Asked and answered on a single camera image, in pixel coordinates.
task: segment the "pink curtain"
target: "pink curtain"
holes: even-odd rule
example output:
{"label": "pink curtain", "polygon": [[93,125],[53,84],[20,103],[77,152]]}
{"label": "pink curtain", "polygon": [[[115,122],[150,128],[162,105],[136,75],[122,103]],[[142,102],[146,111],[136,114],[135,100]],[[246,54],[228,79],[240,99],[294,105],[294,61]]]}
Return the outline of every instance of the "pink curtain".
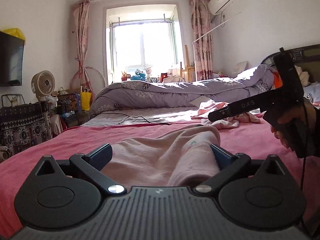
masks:
{"label": "pink curtain", "polygon": [[79,78],[80,83],[84,89],[90,89],[92,98],[94,98],[93,90],[91,87],[89,75],[84,67],[84,60],[88,50],[88,35],[89,35],[89,8],[90,2],[85,0],[73,12],[76,23],[77,33],[77,54],[79,62]]}
{"label": "pink curtain", "polygon": [[[191,23],[194,40],[211,30],[208,0],[190,0],[193,5]],[[197,80],[213,78],[212,69],[212,38],[204,36],[193,44]]]}

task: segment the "triangular cutout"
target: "triangular cutout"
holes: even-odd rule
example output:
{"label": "triangular cutout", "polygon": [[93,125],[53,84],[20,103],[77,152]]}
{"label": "triangular cutout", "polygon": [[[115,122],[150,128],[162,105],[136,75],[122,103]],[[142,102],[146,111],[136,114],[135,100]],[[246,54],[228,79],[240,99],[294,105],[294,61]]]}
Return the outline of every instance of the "triangular cutout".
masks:
{"label": "triangular cutout", "polygon": [[37,176],[46,175],[46,174],[53,174],[54,168],[50,161],[45,161],[39,171],[37,172]]}
{"label": "triangular cutout", "polygon": [[270,161],[266,172],[268,174],[284,175],[284,172],[276,161]]}

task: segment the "person's arm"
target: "person's arm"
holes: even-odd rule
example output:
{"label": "person's arm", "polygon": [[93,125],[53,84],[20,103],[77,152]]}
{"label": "person's arm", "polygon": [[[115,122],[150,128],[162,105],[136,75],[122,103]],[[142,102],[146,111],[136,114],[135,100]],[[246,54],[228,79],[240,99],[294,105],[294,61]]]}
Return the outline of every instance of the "person's arm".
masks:
{"label": "person's arm", "polygon": [[[320,110],[316,109],[315,107],[311,106],[310,104],[305,104],[306,110],[307,110],[307,116],[308,116],[308,122],[309,122],[309,129],[312,133],[312,135],[316,138],[315,143],[317,149],[320,150],[320,143],[318,143],[318,138],[320,138]],[[305,113],[303,106],[296,106],[290,109],[289,111],[285,112],[279,119],[278,123],[285,124],[290,122],[293,118],[299,118],[301,119],[305,125]],[[283,134],[279,131],[277,131],[274,127],[271,127],[271,132],[274,133],[275,137],[280,140],[282,145],[289,148],[288,141],[284,138]]]}

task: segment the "hand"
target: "hand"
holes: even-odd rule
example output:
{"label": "hand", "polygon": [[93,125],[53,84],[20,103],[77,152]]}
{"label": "hand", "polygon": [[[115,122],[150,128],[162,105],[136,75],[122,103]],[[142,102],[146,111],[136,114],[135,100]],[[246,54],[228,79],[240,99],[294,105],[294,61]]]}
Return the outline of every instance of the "hand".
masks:
{"label": "hand", "polygon": [[[316,126],[316,110],[310,104],[305,104],[309,122],[309,129],[313,131]],[[307,125],[305,120],[305,113],[303,106],[295,106],[291,108],[289,111],[285,112],[279,119],[278,123],[285,124],[290,122],[293,118],[300,118],[305,125]],[[275,137],[280,140],[282,145],[289,148],[288,141],[284,138],[283,134],[277,131],[274,127],[271,126],[271,132],[274,133]]]}

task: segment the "headboard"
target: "headboard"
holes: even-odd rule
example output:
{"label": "headboard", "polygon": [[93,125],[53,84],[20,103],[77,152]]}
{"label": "headboard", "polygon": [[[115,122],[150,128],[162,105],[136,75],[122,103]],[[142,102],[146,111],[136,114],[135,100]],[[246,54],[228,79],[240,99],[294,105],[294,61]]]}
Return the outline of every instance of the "headboard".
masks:
{"label": "headboard", "polygon": [[[295,65],[301,67],[303,71],[308,71],[310,75],[309,82],[320,82],[320,44],[287,51],[290,53]],[[278,52],[266,57],[261,64],[269,64],[271,67],[275,67],[273,57],[277,54]]]}

